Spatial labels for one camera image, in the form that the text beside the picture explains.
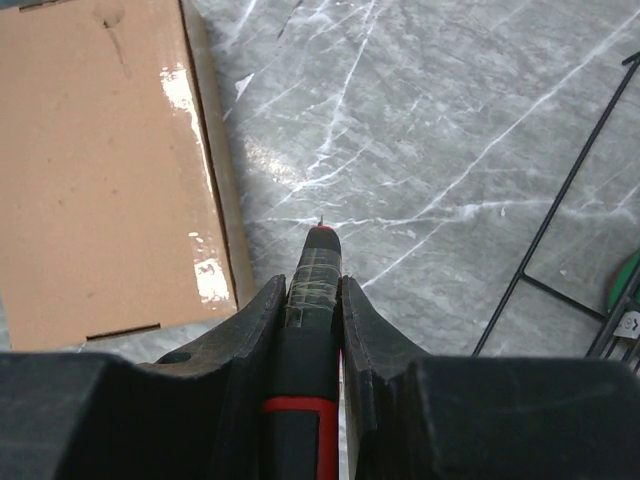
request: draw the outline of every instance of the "brown cardboard box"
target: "brown cardboard box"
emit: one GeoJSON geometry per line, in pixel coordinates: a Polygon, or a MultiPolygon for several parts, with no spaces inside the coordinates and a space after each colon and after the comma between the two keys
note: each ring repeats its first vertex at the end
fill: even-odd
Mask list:
{"type": "Polygon", "coordinates": [[[190,4],[0,11],[0,72],[0,295],[13,349],[226,317],[253,296],[190,4]]]}

